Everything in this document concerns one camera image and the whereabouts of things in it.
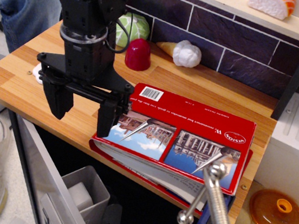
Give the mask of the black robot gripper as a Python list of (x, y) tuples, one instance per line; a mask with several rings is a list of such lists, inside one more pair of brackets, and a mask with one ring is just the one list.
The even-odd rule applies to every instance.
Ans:
[(74, 105), (73, 93), (100, 103), (97, 136), (107, 137), (123, 112), (129, 111), (134, 88), (114, 69), (116, 30), (95, 35), (60, 27), (64, 54), (39, 53), (40, 79), (52, 114), (62, 119)]

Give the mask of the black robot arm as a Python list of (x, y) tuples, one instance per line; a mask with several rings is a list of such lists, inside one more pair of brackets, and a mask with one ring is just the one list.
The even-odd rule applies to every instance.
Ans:
[(74, 95), (100, 105), (97, 136), (107, 137), (131, 108), (134, 87), (114, 69), (116, 28), (127, 0), (60, 0), (64, 53), (41, 52), (39, 72), (50, 110), (57, 119), (72, 109)]

